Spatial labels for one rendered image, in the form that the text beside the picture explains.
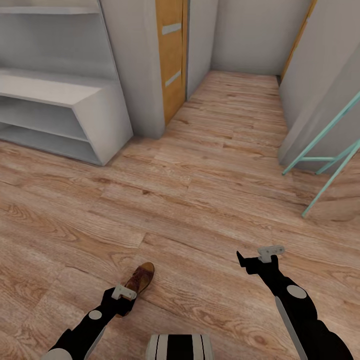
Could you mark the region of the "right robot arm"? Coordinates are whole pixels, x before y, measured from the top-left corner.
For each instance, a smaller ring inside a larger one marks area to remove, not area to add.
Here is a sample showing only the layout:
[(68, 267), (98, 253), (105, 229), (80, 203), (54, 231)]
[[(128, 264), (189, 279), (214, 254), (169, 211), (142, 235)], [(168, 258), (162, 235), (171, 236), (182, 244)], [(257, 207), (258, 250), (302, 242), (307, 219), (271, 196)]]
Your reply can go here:
[(308, 293), (279, 270), (276, 255), (282, 245), (260, 247), (258, 257), (237, 257), (249, 275), (259, 274), (275, 296), (275, 303), (300, 360), (354, 360), (345, 343), (317, 320), (315, 305)]

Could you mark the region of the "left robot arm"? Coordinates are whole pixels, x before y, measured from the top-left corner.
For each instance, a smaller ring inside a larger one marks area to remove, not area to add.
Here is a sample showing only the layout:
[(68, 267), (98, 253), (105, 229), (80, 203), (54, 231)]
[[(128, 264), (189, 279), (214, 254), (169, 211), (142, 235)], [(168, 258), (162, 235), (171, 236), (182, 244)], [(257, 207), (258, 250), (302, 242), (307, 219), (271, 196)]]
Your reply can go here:
[(74, 329), (68, 328), (39, 360), (88, 360), (113, 316), (130, 312), (137, 293), (118, 284), (107, 290), (100, 305), (90, 311)]

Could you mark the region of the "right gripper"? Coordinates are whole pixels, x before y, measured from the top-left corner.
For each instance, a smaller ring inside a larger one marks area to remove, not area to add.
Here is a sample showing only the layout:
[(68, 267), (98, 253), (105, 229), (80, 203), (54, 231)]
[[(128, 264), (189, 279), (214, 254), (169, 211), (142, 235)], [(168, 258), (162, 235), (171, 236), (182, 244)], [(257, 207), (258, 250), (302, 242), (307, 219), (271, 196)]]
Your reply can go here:
[[(266, 283), (266, 277), (273, 271), (280, 272), (279, 260), (276, 255), (271, 256), (271, 262), (263, 263), (258, 257), (244, 258), (239, 251), (237, 251), (237, 257), (239, 259), (241, 267), (246, 267), (246, 271), (249, 275), (259, 274), (262, 280)], [(282, 272), (280, 272), (283, 274)]]

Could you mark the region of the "sandal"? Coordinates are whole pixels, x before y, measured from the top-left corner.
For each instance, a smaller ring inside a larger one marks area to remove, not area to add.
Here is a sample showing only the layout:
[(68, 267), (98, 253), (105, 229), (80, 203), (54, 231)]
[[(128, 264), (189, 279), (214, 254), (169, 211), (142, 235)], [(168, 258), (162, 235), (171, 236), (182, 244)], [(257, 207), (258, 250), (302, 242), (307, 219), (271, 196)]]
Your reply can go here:
[(126, 288), (136, 292), (138, 296), (152, 282), (154, 272), (154, 265), (151, 262), (145, 262), (136, 269)]

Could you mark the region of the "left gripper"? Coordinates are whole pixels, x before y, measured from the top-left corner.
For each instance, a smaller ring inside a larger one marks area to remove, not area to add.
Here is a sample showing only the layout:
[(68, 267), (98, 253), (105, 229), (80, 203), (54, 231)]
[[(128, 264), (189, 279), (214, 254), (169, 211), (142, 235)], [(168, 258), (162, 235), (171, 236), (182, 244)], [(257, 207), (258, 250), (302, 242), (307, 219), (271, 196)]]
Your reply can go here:
[(134, 299), (130, 300), (124, 296), (120, 296), (119, 299), (114, 299), (112, 297), (112, 292), (115, 290), (114, 288), (110, 288), (109, 290), (107, 290), (102, 298), (102, 301), (100, 303), (100, 305), (104, 305), (104, 304), (110, 304), (112, 306), (112, 312), (113, 312), (113, 316), (120, 316), (120, 317), (124, 317), (127, 312), (130, 312), (133, 304), (134, 304)]

